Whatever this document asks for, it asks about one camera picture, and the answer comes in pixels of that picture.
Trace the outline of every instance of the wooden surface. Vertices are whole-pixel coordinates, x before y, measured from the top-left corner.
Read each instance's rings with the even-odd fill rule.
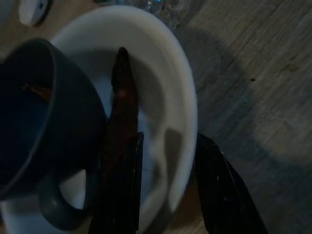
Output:
[[[28,28],[15,5],[0,56],[95,7],[55,0]],[[199,131],[245,180],[270,233],[312,233],[312,0],[204,0],[192,14],[176,36],[194,73]],[[206,233],[194,187],[166,233]]]

